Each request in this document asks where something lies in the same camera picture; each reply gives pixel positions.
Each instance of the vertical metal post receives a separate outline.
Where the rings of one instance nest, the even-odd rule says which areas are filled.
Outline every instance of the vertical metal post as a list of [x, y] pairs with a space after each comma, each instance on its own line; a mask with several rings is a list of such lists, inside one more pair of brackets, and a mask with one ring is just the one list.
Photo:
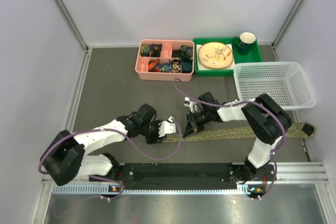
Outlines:
[[284, 24], [282, 25], [278, 35], [276, 36], [274, 42], [272, 43], [273, 47], [277, 47], [280, 43], [282, 37], [284, 36], [287, 28], [289, 27], [290, 23], [292, 22], [293, 18], [295, 17], [296, 13], [298, 12], [300, 6], [302, 5], [304, 0], [296, 0], [292, 10], [290, 11], [288, 17], [286, 18]]
[[80, 34], [75, 22], [73, 21], [71, 15], [69, 14], [65, 4], [62, 0], [55, 0], [57, 6], [59, 7], [64, 19], [66, 20], [69, 28], [71, 29], [73, 35], [77, 39], [78, 43], [81, 45], [84, 51], [88, 50], [88, 46], [86, 45], [82, 35]]

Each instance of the robotic arm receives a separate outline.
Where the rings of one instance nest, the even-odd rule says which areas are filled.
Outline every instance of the robotic arm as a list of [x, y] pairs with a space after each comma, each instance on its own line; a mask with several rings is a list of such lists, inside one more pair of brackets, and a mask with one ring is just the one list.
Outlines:
[[[198, 99], [203, 102], [219, 104], [210, 92], [202, 94]], [[292, 120], [290, 116], [269, 95], [261, 94], [252, 101], [270, 110], [281, 122], [286, 132], [291, 127]], [[225, 105], [233, 105], [235, 103], [228, 102]], [[191, 111], [187, 113], [187, 127], [184, 137], [202, 131], [204, 124], [208, 122], [248, 121], [257, 138], [252, 151], [245, 159], [244, 172], [232, 173], [234, 180], [246, 182], [258, 177], [270, 161], [271, 150], [276, 147], [282, 138], [278, 123], [253, 104], [240, 104], [221, 108], [202, 104], [203, 108], [197, 112], [195, 111], [195, 102], [191, 102], [188, 98], [185, 98], [184, 105], [191, 108]]]
[[[144, 104], [137, 112], [129, 116], [120, 116], [104, 126], [95, 128], [94, 132], [73, 136], [61, 143], [43, 162], [43, 167], [58, 186], [65, 185], [74, 178], [85, 178], [89, 175], [100, 175], [110, 179], [117, 176], [120, 165], [111, 154], [87, 156], [106, 145], [124, 141], [123, 135], [105, 129], [117, 130], [128, 137], [143, 135], [148, 144], [159, 143], [167, 134], [176, 131], [172, 117], [167, 121], [156, 120], [156, 110]], [[70, 132], [67, 130], [58, 133], [45, 153], [68, 135]]]

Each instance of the dark green mug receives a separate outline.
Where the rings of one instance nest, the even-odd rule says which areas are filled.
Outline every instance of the dark green mug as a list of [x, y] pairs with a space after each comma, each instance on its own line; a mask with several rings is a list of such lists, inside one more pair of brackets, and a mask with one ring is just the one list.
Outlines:
[[242, 33], [239, 37], [232, 38], [232, 44], [238, 48], [240, 55], [247, 55], [251, 51], [256, 36], [252, 33]]

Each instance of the perforated basket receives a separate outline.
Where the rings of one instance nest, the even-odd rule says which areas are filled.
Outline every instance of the perforated basket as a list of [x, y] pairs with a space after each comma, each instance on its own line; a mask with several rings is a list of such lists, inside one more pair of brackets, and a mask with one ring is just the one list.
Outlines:
[[316, 105], [306, 73], [296, 62], [240, 63], [234, 67], [234, 78], [241, 101], [266, 93], [284, 110]]

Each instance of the pink bin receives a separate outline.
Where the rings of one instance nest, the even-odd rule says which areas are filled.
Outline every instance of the pink bin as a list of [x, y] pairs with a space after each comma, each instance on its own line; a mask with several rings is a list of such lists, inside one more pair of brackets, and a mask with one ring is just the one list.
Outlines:
[[[140, 55], [141, 45], [162, 44], [162, 51], [159, 58], [157, 57], [143, 57]], [[179, 50], [181, 46], [188, 46], [193, 48], [195, 52], [195, 44], [189, 40], [157, 40], [157, 39], [144, 39], [140, 43], [137, 63], [135, 70], [142, 80], [156, 80], [156, 81], [172, 81], [176, 78], [182, 81], [190, 81], [194, 72], [194, 62], [192, 63], [193, 69], [191, 73], [162, 73], [162, 72], [148, 72], [148, 63], [152, 60], [160, 59], [160, 63], [167, 63], [172, 59], [172, 51]]]

